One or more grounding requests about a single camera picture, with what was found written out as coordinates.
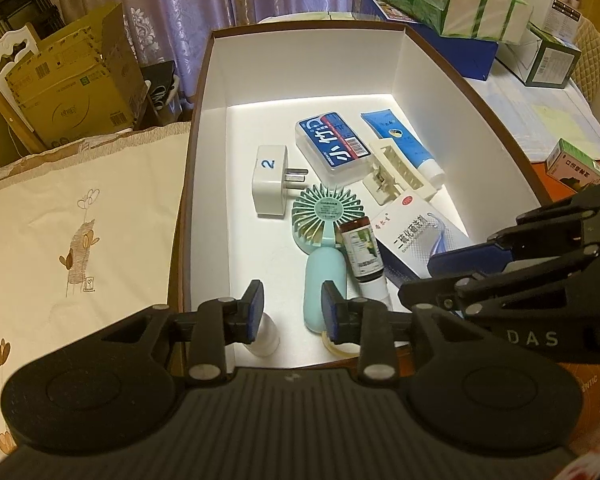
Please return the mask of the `brown open shoe box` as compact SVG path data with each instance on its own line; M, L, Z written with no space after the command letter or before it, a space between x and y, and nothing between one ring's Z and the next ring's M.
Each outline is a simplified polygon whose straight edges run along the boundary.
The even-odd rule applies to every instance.
M366 124L376 110L393 112L426 148L422 180L436 190L434 208L475 242L550 202L494 111L411 29L305 21L212 32L197 81L170 297L193 311L262 281L279 346L256 356L233 344L230 364L332 360L302 311L306 251L291 218L256 211L252 178L301 168L309 185L350 191L376 216L379 181L403 159Z

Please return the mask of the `clear floss pick box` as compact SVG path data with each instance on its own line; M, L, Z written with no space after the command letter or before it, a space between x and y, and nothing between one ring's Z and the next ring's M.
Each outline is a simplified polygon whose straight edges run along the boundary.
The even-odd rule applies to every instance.
M297 122L296 145L328 188L362 181L372 171L373 154L336 112Z

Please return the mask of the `white adapter marked 2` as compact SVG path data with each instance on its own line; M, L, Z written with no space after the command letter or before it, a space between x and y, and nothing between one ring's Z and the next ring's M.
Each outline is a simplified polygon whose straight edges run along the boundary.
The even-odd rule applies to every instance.
M251 196L259 218L283 219L289 191L306 188L309 170L292 168L286 145L260 145L251 178Z

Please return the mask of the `blue hand cream tube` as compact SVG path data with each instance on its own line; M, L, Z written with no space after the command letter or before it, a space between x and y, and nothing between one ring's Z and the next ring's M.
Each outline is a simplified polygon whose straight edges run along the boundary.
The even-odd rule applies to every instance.
M361 114L362 119L379 139L391 139L406 159L437 190L445 182L445 173L429 151L408 130L391 110L375 110Z

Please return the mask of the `brown cardboard boxes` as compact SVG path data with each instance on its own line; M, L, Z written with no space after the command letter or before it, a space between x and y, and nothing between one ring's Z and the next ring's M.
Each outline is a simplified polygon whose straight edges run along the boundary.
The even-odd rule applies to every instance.
M134 127L147 96L120 3L99 6L42 40L6 82L46 148Z

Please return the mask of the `blue flat box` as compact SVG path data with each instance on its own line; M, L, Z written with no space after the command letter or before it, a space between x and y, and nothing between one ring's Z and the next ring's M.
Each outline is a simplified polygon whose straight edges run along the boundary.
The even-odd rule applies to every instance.
M407 24L465 78L486 80L496 58L496 42L441 37L384 0L352 0L352 14L357 20Z

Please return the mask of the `dark spray bottle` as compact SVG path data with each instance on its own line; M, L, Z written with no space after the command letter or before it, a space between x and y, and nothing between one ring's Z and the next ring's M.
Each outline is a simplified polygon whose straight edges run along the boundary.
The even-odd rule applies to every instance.
M370 219L362 217L343 222L339 232L362 296L380 301L392 310L385 266Z

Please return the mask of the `small green medicine box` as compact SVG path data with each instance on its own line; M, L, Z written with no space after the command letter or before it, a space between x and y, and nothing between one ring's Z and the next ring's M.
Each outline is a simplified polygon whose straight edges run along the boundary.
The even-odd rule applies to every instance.
M600 184L600 163L565 139L559 139L545 161L546 173L573 191Z

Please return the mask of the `dark green labelled box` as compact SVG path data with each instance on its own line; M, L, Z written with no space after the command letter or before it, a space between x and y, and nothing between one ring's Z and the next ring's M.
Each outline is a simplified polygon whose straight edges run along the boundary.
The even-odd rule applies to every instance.
M496 58L524 86L563 89L580 60L581 50L532 23L519 44L498 46Z

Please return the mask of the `blue white lotion box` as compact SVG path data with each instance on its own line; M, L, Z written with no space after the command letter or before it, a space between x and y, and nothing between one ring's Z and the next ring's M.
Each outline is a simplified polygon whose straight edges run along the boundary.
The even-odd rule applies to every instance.
M449 219L412 192L385 206L370 223L387 278L396 286L430 278L432 256L472 244Z

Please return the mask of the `mint handheld fan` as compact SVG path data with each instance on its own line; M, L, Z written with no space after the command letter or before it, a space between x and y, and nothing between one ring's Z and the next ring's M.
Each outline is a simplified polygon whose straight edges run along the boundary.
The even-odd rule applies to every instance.
M339 228L361 219L364 207L350 188L326 188L314 184L305 188L291 207L292 236L308 255L303 289L303 322L316 334L325 330L322 286L333 282L343 294L347 291L347 259Z

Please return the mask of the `cream printed bed sheet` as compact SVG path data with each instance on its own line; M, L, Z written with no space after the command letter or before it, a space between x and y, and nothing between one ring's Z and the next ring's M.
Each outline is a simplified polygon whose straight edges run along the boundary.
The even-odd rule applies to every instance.
M0 394L20 366L168 296L189 126L0 168ZM0 461L15 448L0 409Z

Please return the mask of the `white hair claw clip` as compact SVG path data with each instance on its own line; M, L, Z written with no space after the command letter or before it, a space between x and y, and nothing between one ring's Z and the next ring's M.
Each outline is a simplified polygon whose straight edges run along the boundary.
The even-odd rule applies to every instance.
M404 156L390 139L370 141L373 154L372 171L363 179L363 184L380 206L393 202L407 191L416 193L429 202L436 188Z

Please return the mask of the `quilted beige chair cover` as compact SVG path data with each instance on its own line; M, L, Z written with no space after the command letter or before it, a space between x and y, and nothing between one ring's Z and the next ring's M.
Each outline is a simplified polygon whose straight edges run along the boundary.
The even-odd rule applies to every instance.
M580 58L571 79L592 104L600 91L600 32L587 18L581 18L574 45L580 50Z

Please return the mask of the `black paper bag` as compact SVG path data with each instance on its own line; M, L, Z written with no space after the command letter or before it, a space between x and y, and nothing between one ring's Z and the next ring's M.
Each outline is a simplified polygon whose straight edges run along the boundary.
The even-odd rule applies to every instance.
M181 95L181 79L175 62L163 61L140 69L148 88L147 113L158 126L177 122L183 114L184 98Z

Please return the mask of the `small white bottle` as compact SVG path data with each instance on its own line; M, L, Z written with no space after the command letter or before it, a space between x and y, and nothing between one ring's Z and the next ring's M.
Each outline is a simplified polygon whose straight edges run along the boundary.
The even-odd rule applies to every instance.
M254 356L265 358L272 356L279 346L279 331L273 319L264 312L260 321L256 339L246 344L247 350Z

